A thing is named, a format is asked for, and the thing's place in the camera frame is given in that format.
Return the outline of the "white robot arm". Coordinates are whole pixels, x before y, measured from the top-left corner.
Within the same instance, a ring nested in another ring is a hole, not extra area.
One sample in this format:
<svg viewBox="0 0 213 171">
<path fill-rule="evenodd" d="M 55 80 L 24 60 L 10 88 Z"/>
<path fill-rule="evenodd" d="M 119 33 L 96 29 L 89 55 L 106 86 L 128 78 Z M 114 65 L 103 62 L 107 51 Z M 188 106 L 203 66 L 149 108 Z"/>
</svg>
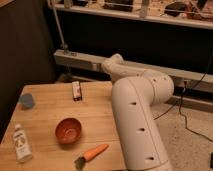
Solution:
<svg viewBox="0 0 213 171">
<path fill-rule="evenodd" d="M 112 85 L 112 111 L 128 171 L 173 171 L 154 121 L 151 106 L 164 103 L 174 92 L 165 73 L 126 66 L 120 54 L 102 63 Z"/>
</svg>

